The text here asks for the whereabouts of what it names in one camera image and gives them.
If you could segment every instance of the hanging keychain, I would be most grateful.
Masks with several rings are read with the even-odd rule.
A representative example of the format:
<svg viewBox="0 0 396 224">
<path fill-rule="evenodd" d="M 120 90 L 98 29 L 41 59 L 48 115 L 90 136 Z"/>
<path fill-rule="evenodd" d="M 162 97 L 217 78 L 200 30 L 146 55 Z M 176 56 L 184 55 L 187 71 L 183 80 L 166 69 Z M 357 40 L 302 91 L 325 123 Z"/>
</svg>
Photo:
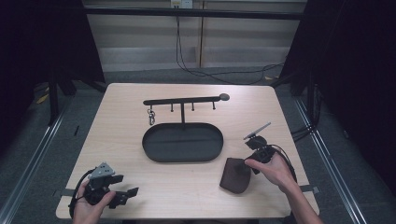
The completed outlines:
<svg viewBox="0 0 396 224">
<path fill-rule="evenodd" d="M 148 124 L 149 125 L 153 125 L 155 123 L 155 113 L 154 110 L 152 110 L 151 108 L 148 109 Z"/>
</svg>

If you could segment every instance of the human hand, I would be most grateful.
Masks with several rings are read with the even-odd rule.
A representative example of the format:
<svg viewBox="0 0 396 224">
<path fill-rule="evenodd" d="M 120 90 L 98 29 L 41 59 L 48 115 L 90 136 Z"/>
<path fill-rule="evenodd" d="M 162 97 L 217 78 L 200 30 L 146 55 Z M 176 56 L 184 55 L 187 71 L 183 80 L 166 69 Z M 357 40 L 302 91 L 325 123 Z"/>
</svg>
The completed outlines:
<svg viewBox="0 0 396 224">
<path fill-rule="evenodd" d="M 78 188 L 77 197 L 84 195 L 85 187 L 89 181 L 85 181 Z M 108 192 L 103 199 L 96 205 L 90 205 L 84 197 L 76 202 L 73 224 L 96 224 L 103 213 L 103 209 L 116 196 L 115 191 Z"/>
<path fill-rule="evenodd" d="M 274 154 L 268 163 L 247 159 L 245 164 L 261 171 L 271 183 L 279 186 L 279 189 L 283 192 L 286 190 L 285 187 L 295 183 L 288 165 L 277 153 Z"/>
</svg>

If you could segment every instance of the gray floor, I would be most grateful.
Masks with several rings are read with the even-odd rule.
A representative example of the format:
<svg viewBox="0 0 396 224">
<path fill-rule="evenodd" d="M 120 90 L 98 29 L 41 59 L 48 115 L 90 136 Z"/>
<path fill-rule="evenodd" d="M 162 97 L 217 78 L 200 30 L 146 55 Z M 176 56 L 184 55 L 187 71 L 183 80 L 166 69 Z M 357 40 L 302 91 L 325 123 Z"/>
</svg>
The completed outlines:
<svg viewBox="0 0 396 224">
<path fill-rule="evenodd" d="M 205 71 L 213 74 L 257 69 L 211 68 Z M 248 84 L 259 80 L 254 85 L 268 85 L 276 79 L 280 69 L 278 67 L 265 72 L 263 79 L 260 79 L 261 73 L 218 75 L 216 78 L 226 79 L 233 84 Z M 193 76 L 181 69 L 106 73 L 106 80 L 107 84 L 112 82 L 227 84 L 213 77 Z M 62 123 L 42 162 L 39 163 L 37 172 L 33 175 L 25 194 L 22 195 L 21 204 L 12 218 L 12 223 L 71 223 L 70 220 L 60 220 L 55 216 L 59 198 L 53 197 L 53 192 L 65 187 L 103 98 L 102 93 L 90 87 L 79 82 L 76 85 L 78 92 L 75 96 L 61 96 L 61 105 L 69 102 L 69 106 L 64 111 Z M 289 85 L 276 88 L 276 94 L 290 130 L 295 131 L 304 127 L 295 98 L 290 96 Z M 11 145 L 9 153 L 1 159 L 0 205 L 2 207 L 17 186 L 20 176 L 48 129 L 49 112 L 48 101 L 41 105 L 32 104 L 26 113 L 19 136 Z M 367 223 L 393 223 L 396 219 L 395 198 L 361 157 L 353 141 L 345 138 L 343 128 L 326 106 L 322 108 L 318 129 Z M 296 146 L 311 185 L 319 188 L 316 199 L 322 219 L 326 223 L 354 223 L 311 136 L 308 135 L 297 142 Z M 120 221 L 102 220 L 101 223 L 120 223 Z M 264 219 L 261 223 L 281 223 L 281 219 Z"/>
</svg>

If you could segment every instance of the black curtain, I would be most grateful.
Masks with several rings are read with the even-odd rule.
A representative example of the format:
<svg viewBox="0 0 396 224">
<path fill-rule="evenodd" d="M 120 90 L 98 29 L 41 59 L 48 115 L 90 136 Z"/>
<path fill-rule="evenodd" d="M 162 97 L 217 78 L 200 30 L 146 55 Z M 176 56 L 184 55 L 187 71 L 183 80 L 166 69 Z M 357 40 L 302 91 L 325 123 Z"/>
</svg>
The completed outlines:
<svg viewBox="0 0 396 224">
<path fill-rule="evenodd" d="M 306 10 L 336 13 L 300 23 L 282 75 L 312 73 L 326 105 L 396 195 L 396 2 L 317 0 Z M 307 75 L 294 78 L 294 92 Z"/>
<path fill-rule="evenodd" d="M 62 10 L 65 7 L 83 5 L 80 0 L 1 3 L 2 152 L 17 133 L 21 117 L 33 100 L 35 85 L 49 81 L 50 71 L 55 71 L 61 86 L 71 79 L 105 82 L 87 16 Z"/>
</svg>

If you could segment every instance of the person's arm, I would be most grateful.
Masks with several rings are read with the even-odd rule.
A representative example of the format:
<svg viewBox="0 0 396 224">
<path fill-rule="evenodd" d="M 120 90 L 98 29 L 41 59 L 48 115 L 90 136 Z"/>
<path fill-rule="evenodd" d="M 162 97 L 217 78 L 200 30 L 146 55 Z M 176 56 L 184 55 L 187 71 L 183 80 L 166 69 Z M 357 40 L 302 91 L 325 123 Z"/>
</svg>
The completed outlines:
<svg viewBox="0 0 396 224">
<path fill-rule="evenodd" d="M 89 181 L 85 181 L 78 188 L 78 197 L 84 195 L 85 187 Z M 73 217 L 73 224 L 96 224 L 103 213 L 103 209 L 116 195 L 115 191 L 108 192 L 96 205 L 90 205 L 84 197 L 78 199 Z"/>
<path fill-rule="evenodd" d="M 323 223 L 303 195 L 298 184 L 294 181 L 288 165 L 283 161 L 281 156 L 277 153 L 274 154 L 273 158 L 268 163 L 261 163 L 253 159 L 248 159 L 245 160 L 245 164 L 260 170 L 271 183 L 279 186 L 279 189 L 282 190 L 288 198 L 291 211 L 297 223 Z"/>
</svg>

